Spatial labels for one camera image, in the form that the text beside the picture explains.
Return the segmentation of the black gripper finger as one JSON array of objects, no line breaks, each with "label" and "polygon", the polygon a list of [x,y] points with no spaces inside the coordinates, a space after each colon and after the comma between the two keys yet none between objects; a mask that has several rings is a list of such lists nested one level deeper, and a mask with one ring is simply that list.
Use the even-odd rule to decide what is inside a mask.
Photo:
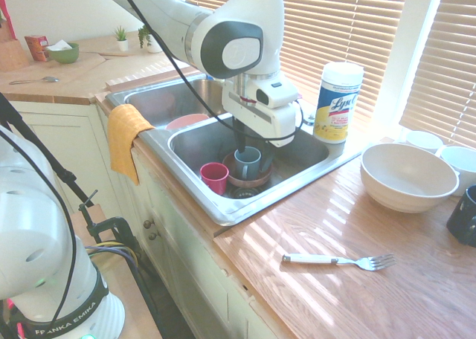
[{"label": "black gripper finger", "polygon": [[274,159],[276,147],[270,141],[264,141],[260,148],[260,172],[266,172]]},{"label": "black gripper finger", "polygon": [[234,138],[237,144],[237,150],[239,153],[245,151],[246,146],[246,133],[245,133],[245,124],[233,117],[233,128],[234,128]]}]

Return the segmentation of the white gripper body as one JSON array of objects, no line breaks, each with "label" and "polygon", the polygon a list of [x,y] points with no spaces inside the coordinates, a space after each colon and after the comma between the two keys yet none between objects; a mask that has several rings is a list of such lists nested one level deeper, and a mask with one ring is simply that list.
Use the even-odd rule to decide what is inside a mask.
[{"label": "white gripper body", "polygon": [[288,79],[248,80],[245,89],[236,91],[226,80],[222,88],[225,111],[277,147],[290,143],[295,131],[297,88]]}]

